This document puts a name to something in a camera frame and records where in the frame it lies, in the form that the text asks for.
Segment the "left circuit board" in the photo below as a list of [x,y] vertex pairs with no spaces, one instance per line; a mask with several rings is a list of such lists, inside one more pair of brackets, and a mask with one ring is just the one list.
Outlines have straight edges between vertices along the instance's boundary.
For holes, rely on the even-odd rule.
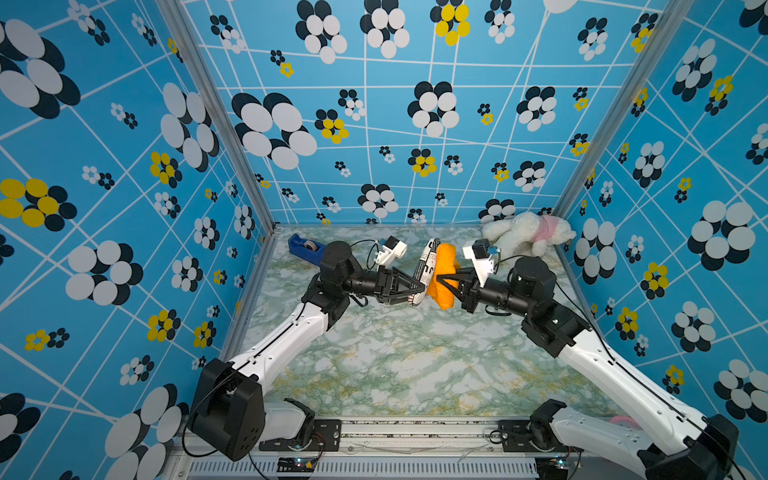
[[277,462],[278,473],[307,473],[311,474],[317,467],[319,458],[280,457]]

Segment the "newspaper print eyeglass case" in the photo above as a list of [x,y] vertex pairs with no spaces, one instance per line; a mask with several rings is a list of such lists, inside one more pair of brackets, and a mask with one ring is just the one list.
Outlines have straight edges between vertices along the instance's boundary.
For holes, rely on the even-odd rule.
[[418,306],[427,296],[427,290],[434,275],[437,263],[437,250],[440,244],[439,238],[431,238],[419,258],[413,278],[423,287],[423,290],[411,297],[410,304],[412,306]]

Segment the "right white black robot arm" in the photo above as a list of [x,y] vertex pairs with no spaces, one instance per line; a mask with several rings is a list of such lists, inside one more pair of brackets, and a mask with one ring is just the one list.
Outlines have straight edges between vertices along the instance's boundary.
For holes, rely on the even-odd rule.
[[468,312],[484,304],[521,316],[529,340],[590,380],[637,425],[623,427],[550,399],[529,420],[536,448],[574,447],[645,479],[745,478],[735,461],[738,428],[677,399],[610,348],[587,319],[555,300],[557,279],[543,260],[518,260],[504,281],[481,280],[472,268],[435,279]]

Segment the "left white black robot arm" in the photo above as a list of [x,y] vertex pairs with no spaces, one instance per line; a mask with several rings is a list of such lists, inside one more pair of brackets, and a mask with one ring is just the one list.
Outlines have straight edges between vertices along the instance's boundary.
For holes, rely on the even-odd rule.
[[232,461],[263,442],[285,441],[301,449],[317,440],[311,408],[290,398],[268,402],[265,396],[288,364],[329,331],[351,303],[363,306],[374,298],[382,304],[400,304],[425,292],[418,279],[393,265],[406,250],[404,242],[389,237],[373,268],[365,269],[350,244],[327,244],[318,272],[288,317],[253,347],[204,367],[182,430]]

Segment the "circuit board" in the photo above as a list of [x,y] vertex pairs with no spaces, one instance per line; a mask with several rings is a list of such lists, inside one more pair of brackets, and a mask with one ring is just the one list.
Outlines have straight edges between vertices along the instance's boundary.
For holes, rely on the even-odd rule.
[[539,480],[567,480],[570,475],[567,462],[560,458],[538,458],[536,469]]
[[307,473],[311,474],[317,467],[319,458],[280,457],[277,462],[278,473]]

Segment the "white plush toy pink shirt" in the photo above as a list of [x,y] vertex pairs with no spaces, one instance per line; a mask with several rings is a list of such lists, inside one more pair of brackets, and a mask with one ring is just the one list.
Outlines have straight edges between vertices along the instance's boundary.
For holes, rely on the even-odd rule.
[[513,256],[525,244],[530,246],[533,256],[541,257],[550,246],[573,240],[576,232],[560,217],[525,212],[485,224],[482,236],[499,250],[502,258]]

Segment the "blue tape dispenser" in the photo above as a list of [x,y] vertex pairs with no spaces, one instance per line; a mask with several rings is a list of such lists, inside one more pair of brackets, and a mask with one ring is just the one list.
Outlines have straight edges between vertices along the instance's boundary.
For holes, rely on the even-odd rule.
[[288,239],[289,252],[315,266],[321,264],[325,248],[325,244],[316,240],[300,237],[298,234],[293,234]]

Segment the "pink alarm clock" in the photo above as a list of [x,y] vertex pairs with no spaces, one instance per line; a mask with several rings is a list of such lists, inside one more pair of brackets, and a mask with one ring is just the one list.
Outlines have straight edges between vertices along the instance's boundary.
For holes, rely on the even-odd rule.
[[633,430],[641,430],[642,427],[631,417],[628,416],[614,416],[609,420],[610,423],[619,425],[621,427],[630,428]]

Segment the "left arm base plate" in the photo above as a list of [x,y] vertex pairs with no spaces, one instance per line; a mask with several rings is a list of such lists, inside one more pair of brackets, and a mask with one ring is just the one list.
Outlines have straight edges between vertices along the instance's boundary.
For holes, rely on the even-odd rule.
[[339,419],[315,419],[303,425],[298,433],[289,439],[278,438],[258,444],[262,452],[337,452],[342,433]]

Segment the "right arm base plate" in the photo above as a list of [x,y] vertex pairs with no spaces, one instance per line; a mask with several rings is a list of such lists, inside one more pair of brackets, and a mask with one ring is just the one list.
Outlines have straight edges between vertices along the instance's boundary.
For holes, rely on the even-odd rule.
[[567,446],[556,439],[551,429],[543,424],[523,420],[500,420],[501,445],[505,452],[533,454],[569,454],[579,452],[578,448]]

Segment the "right circuit board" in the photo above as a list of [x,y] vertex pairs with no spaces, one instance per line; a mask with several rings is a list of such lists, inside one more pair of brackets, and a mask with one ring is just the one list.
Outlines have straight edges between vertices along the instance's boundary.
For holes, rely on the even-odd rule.
[[539,480],[567,480],[570,475],[567,462],[560,458],[538,458],[536,469]]

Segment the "aluminium front rail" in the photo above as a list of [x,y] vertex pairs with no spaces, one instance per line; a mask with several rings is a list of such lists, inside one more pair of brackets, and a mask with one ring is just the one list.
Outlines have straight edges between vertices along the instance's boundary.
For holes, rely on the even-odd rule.
[[[262,452],[239,461],[205,456],[207,445],[188,440],[189,455],[171,454],[164,479],[538,479],[538,458],[567,462],[568,479],[643,477],[587,451],[569,454],[505,452],[500,420],[524,417],[343,417],[337,452]],[[318,457],[315,471],[278,473],[280,457]]]

